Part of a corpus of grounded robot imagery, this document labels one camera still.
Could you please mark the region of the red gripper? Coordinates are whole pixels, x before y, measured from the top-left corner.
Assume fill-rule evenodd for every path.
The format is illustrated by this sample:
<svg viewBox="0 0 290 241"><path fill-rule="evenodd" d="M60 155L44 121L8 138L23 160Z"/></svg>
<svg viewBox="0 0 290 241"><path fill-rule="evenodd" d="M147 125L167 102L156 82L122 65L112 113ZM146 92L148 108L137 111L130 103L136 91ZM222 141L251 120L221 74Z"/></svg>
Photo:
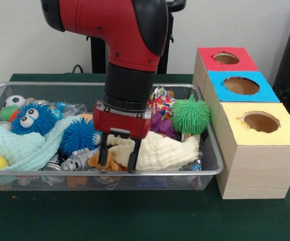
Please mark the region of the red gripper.
<svg viewBox="0 0 290 241"><path fill-rule="evenodd" d="M153 111L146 109L143 112L124 112L106 106L102 101L97 101L93 109L93 123L97 131L103 132L98 163L105 166L107 163L108 133L128 134L134 141L134 149L129 155L127 171L132 172L136 168L141 141L151 128Z"/></svg>

